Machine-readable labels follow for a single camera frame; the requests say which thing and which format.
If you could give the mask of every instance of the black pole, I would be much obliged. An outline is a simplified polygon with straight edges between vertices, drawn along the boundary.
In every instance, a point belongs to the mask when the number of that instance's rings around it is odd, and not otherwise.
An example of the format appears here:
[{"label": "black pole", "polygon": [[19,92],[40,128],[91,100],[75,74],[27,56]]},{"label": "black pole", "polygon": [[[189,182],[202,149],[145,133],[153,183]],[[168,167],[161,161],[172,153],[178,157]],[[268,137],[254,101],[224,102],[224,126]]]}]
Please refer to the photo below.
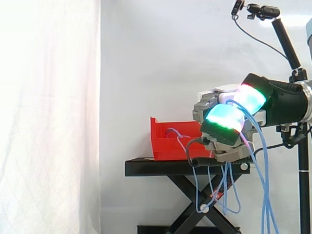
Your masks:
[{"label": "black pole", "polygon": [[[308,126],[305,123],[303,132],[306,133]],[[309,148],[308,137],[298,145],[299,159],[299,194],[300,194],[300,230],[301,234],[310,234],[310,183],[309,183]]]},{"label": "black pole", "polygon": [[275,30],[275,33],[279,39],[279,42],[281,43],[283,50],[285,52],[285,55],[288,59],[288,62],[291,66],[291,68],[297,69],[301,67],[301,64],[299,62],[299,59],[296,55],[296,52],[293,49],[293,45],[291,43],[291,40],[288,37],[288,34],[286,32],[286,29],[281,21],[281,19],[275,19],[272,22],[273,28]]}]

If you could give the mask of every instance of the black table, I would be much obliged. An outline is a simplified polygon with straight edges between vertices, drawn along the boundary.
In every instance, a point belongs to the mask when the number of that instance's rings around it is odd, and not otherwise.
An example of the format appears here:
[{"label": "black table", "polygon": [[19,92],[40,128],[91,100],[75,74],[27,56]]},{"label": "black table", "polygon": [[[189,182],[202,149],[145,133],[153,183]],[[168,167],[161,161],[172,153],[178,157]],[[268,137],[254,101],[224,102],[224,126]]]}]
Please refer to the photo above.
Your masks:
[{"label": "black table", "polygon": [[[233,178],[237,181],[243,174],[250,173],[250,165],[246,170],[241,169],[241,165],[233,165]],[[207,175],[207,167],[195,169],[197,175]],[[214,191],[222,180],[221,168],[211,167],[210,173],[215,175],[212,179]],[[125,176],[167,176],[191,201],[189,206],[175,220],[170,227],[161,226],[137,226],[137,234],[241,234],[239,227],[234,227],[223,214],[214,207],[215,202],[209,206],[207,213],[197,213],[195,208],[196,187],[186,176],[192,176],[193,171],[186,160],[182,161],[154,161],[153,158],[136,158],[125,162]],[[228,188],[232,186],[230,176],[228,176]],[[224,193],[223,187],[219,191],[219,196]],[[212,199],[210,185],[198,192],[199,207],[208,204]],[[207,217],[216,227],[196,227],[196,224]]]}]

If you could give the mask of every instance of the white backdrop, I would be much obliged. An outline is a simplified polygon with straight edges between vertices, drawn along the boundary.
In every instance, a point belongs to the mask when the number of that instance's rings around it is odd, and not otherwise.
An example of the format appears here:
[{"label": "white backdrop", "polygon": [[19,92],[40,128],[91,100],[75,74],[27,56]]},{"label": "white backdrop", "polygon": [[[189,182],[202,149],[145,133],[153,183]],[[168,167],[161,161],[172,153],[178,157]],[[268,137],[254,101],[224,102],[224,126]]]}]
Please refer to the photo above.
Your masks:
[{"label": "white backdrop", "polygon": [[[305,23],[312,18],[311,1],[256,2],[281,9],[301,63],[312,78],[305,32]],[[152,156],[150,116],[160,121],[192,120],[197,92],[241,82],[250,72],[288,80],[288,63],[236,28],[230,15],[233,4],[234,0],[102,1],[100,179],[104,233],[135,234],[138,224],[171,224],[189,204],[165,177],[124,177],[125,160]],[[241,13],[239,23],[247,31],[281,49],[270,25],[247,20],[246,15]],[[280,143],[274,128],[264,133],[269,145]],[[270,164],[271,200],[280,233],[299,233],[296,149],[271,150]],[[237,187],[242,212],[227,217],[242,227],[243,233],[260,233],[263,191],[256,170],[243,176]],[[235,208],[232,190],[230,199]]]},{"label": "white backdrop", "polygon": [[0,1],[0,233],[100,233],[98,0]]}]

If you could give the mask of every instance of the black cord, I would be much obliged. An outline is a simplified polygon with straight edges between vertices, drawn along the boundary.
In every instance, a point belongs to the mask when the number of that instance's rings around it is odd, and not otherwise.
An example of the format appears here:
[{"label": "black cord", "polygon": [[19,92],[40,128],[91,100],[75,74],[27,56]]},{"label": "black cord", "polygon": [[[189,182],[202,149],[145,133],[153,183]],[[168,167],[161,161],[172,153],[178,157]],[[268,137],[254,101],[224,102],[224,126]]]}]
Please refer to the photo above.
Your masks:
[{"label": "black cord", "polygon": [[[271,146],[268,146],[267,147],[267,149],[269,150],[269,149],[274,149],[274,148],[278,148],[278,147],[281,147],[281,146],[284,146],[285,144],[284,143],[281,143],[281,144],[277,144],[277,145],[271,145]],[[254,154],[254,156],[256,156],[256,154],[258,154],[260,151],[262,151],[263,150],[263,148],[261,147],[261,148],[259,148],[259,149],[257,149],[253,154]]]},{"label": "black cord", "polygon": [[241,26],[239,26],[239,24],[237,23],[238,15],[233,16],[232,19],[233,19],[233,21],[235,22],[236,26],[237,26],[243,33],[245,33],[246,35],[248,35],[248,36],[251,37],[252,39],[254,39],[254,40],[260,42],[261,44],[264,44],[264,45],[270,47],[271,49],[273,49],[274,51],[276,51],[277,53],[279,53],[281,56],[283,56],[286,60],[288,60],[288,58],[287,58],[282,52],[280,52],[279,50],[275,49],[273,46],[271,46],[271,45],[269,45],[269,44],[267,44],[267,43],[265,43],[265,42],[263,42],[263,41],[261,41],[261,40],[255,38],[255,37],[252,36],[252,35],[250,35],[250,34],[247,33]]},{"label": "black cord", "polygon": [[190,140],[189,143],[187,143],[186,145],[186,157],[187,157],[187,161],[189,163],[190,166],[192,167],[196,167],[197,165],[195,165],[193,162],[192,162],[192,159],[191,159],[191,156],[190,156],[190,146],[194,143],[201,143],[202,142],[202,139],[199,137],[199,138],[196,138],[196,139],[193,139],[193,140]]}]

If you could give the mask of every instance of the red storage box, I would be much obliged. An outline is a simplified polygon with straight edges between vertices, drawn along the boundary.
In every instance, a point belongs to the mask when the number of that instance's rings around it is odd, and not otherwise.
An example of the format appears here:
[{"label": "red storage box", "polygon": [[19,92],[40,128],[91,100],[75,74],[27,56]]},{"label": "red storage box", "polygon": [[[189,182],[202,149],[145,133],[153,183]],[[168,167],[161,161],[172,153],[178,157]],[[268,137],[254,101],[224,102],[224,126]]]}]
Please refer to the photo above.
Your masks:
[{"label": "red storage box", "polygon": [[[181,135],[190,137],[180,138],[181,143],[186,147],[190,140],[201,136],[199,123],[196,121],[159,123],[155,118],[151,118],[151,142],[154,160],[187,160],[186,154],[176,138],[177,134],[175,132],[166,134],[168,128],[174,128]],[[209,157],[210,155],[210,151],[205,150],[201,144],[194,143],[190,147],[191,158]]]}]

